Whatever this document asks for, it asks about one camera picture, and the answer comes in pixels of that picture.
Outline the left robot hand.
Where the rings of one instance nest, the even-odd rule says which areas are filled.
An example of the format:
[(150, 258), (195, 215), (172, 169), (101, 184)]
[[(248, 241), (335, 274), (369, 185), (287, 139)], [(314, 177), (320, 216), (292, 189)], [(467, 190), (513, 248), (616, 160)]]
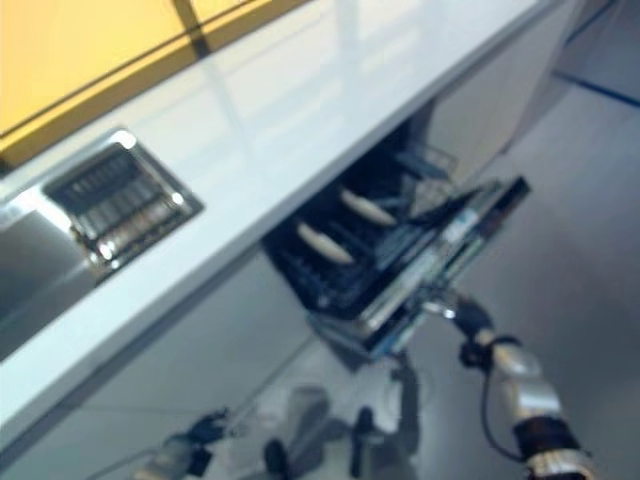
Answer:
[(189, 428), (187, 437), (191, 442), (200, 445), (215, 443), (225, 437), (228, 419), (227, 407), (209, 412)]

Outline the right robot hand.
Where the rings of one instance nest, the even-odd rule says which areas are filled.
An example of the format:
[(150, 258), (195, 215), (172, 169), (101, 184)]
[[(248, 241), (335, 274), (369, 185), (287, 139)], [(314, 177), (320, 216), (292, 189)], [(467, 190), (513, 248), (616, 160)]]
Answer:
[(446, 291), (423, 302), (422, 308), (429, 314), (447, 320), (466, 340), (475, 340), (482, 332), (493, 332), (490, 315), (471, 297)]

